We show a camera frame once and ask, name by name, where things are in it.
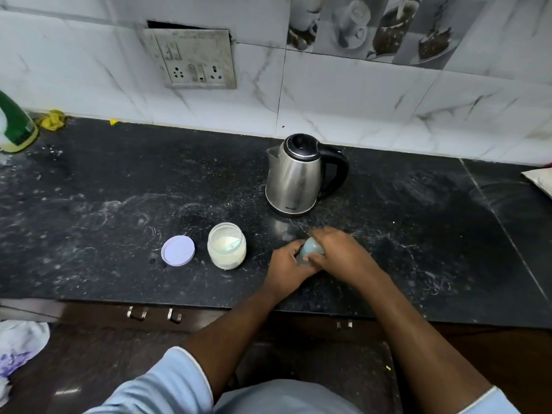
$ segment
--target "light blue shirt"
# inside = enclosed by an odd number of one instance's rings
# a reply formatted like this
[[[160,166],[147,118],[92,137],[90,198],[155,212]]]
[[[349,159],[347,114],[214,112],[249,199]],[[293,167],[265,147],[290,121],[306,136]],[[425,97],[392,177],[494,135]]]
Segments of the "light blue shirt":
[[[186,350],[170,348],[144,375],[123,383],[86,414],[360,414],[350,402],[321,385],[273,380],[226,392],[213,404],[201,366]],[[461,414],[520,414],[496,387]]]

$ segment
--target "green bottle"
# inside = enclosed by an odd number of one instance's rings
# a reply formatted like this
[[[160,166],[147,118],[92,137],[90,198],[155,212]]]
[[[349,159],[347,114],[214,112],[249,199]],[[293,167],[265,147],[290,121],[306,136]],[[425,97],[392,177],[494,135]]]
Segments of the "green bottle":
[[[18,152],[38,136],[38,128],[16,102],[0,91],[0,149]]]

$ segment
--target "hand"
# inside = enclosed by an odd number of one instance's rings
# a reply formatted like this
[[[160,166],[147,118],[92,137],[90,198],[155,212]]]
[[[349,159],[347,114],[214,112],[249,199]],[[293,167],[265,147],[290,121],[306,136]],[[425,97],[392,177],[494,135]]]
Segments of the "hand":
[[[310,264],[299,265],[295,255],[306,240],[298,239],[272,253],[263,290],[280,302],[291,295],[314,273],[320,271]]]
[[[310,233],[324,249],[324,254],[309,253],[308,261],[356,288],[372,273],[381,273],[372,256],[349,234],[332,227],[313,229]]]

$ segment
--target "black kettle handle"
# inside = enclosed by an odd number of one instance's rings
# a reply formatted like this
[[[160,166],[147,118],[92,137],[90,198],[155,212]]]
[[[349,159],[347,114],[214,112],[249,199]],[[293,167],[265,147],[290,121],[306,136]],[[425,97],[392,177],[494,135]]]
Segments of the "black kettle handle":
[[[326,187],[320,190],[319,199],[323,199],[336,191],[347,178],[349,174],[349,161],[341,150],[329,145],[319,144],[320,158],[322,159],[322,174],[326,173],[326,164],[335,164],[337,166],[336,176],[330,180]]]

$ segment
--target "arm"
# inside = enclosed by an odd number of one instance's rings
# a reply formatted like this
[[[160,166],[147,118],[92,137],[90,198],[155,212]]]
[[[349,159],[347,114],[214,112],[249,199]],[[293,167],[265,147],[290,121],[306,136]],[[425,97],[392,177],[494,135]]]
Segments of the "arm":
[[[308,254],[308,260],[357,288],[368,301],[425,412],[460,412],[491,389],[352,236],[329,227],[311,235],[325,254]]]
[[[311,265],[295,261],[304,242],[297,240],[274,251],[258,292],[192,334],[182,348],[169,349],[146,374],[123,383],[104,404],[87,414],[212,412],[268,313],[316,273]]]
[[[182,347],[196,359],[209,380],[215,402],[268,314],[318,271],[311,265],[297,264],[294,255],[304,243],[300,239],[274,251],[262,288],[184,342]]]

